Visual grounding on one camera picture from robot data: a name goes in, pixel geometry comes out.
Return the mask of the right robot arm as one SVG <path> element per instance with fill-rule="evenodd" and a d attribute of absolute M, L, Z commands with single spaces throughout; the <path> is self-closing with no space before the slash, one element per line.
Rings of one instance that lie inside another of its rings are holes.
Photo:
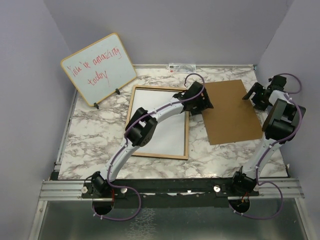
<path fill-rule="evenodd" d="M 293 102 L 291 95 L 302 90 L 302 83 L 291 73 L 280 73 L 268 79 L 269 85 L 256 82 L 242 98 L 264 111 L 271 107 L 262 125 L 262 139 L 250 160 L 232 177 L 229 189 L 236 195 L 250 194 L 259 185 L 261 171 L 271 156 L 291 141 L 301 127 L 306 108 Z"/>

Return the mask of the brown backing board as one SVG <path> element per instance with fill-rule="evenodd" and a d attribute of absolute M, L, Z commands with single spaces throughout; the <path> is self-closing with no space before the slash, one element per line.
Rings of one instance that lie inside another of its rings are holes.
<path fill-rule="evenodd" d="M 242 80 L 207 82 L 206 92 L 213 108 L 202 112 L 210 145 L 259 140 L 263 132 L 259 118 Z"/>

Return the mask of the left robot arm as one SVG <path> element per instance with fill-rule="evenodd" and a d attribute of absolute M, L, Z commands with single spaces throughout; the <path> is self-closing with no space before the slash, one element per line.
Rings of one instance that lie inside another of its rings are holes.
<path fill-rule="evenodd" d="M 146 110 L 140 107 L 125 127 L 123 140 L 118 151 L 110 158 L 105 167 L 91 176 L 91 185 L 97 196 L 106 197 L 113 188 L 112 182 L 127 160 L 139 148 L 144 147 L 152 139 L 156 127 L 162 121 L 184 112 L 200 114 L 212 109 L 206 88 L 203 83 L 195 81 L 187 90 L 176 93 L 164 105 Z"/>

